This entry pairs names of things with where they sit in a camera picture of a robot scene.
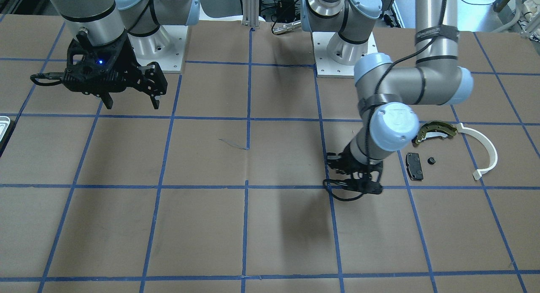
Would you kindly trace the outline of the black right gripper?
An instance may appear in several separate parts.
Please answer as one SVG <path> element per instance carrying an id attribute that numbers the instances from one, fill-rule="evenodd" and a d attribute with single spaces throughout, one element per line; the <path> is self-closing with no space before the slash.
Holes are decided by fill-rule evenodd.
<path id="1" fill-rule="evenodd" d="M 110 94 L 127 88 L 146 93 L 156 110 L 167 93 L 168 82 L 158 62 L 139 68 L 127 31 L 110 43 L 96 46 L 89 41 L 89 31 L 81 29 L 67 54 L 62 85 L 72 92 L 100 98 L 107 109 L 113 107 Z"/>

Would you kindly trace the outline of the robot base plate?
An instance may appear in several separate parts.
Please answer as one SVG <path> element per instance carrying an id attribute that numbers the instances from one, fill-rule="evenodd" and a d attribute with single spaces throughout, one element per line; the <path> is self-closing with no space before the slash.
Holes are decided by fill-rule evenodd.
<path id="1" fill-rule="evenodd" d="M 373 33 L 366 43 L 347 43 L 336 32 L 313 32 L 313 52 L 320 78 L 353 78 L 354 66 L 367 54 L 377 53 Z"/>

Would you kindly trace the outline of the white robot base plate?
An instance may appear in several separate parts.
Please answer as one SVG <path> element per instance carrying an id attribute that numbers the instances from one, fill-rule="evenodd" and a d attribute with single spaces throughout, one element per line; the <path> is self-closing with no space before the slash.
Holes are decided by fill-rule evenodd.
<path id="1" fill-rule="evenodd" d="M 189 27 L 182 25 L 162 26 L 167 33 L 168 45 L 158 60 L 164 73 L 181 73 L 186 53 Z"/>

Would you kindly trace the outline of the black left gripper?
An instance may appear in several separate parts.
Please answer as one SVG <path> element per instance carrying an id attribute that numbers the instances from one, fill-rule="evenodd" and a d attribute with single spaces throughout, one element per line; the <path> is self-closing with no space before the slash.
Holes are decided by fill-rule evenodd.
<path id="1" fill-rule="evenodd" d="M 360 195 L 379 195 L 383 192 L 380 180 L 383 174 L 383 162 L 365 165 L 357 161 L 351 154 L 347 145 L 343 152 L 326 154 L 328 167 L 336 170 L 337 174 L 348 174 L 350 178 L 344 180 L 326 179 L 326 191 L 334 195 L 330 184 L 343 187 L 344 190 L 354 191 Z"/>

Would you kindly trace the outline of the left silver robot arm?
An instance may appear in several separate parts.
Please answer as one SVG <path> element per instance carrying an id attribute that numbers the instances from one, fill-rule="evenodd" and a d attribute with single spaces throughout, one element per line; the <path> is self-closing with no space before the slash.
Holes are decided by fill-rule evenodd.
<path id="1" fill-rule="evenodd" d="M 362 197 L 380 194 L 383 161 L 415 137 L 420 129 L 411 105 L 452 105 L 470 97 L 474 79 L 458 65 L 459 30 L 456 0 L 416 0 L 416 51 L 393 61 L 385 53 L 370 53 L 354 66 L 354 86 L 359 98 L 363 127 L 341 153 L 328 153 L 327 164 L 343 181 L 331 184 Z M 302 29 L 334 32 L 338 43 L 365 46 L 374 20 L 381 14 L 381 0 L 302 0 Z"/>

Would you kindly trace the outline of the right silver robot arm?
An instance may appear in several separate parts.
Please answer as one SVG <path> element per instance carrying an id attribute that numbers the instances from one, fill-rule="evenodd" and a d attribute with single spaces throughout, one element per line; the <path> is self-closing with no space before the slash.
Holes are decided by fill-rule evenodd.
<path id="1" fill-rule="evenodd" d="M 112 109 L 112 93 L 133 88 L 159 108 L 168 83 L 159 60 L 173 51 L 165 29 L 196 25 L 200 0 L 49 0 L 72 40 L 62 72 L 33 74 L 41 87 L 63 85 Z"/>

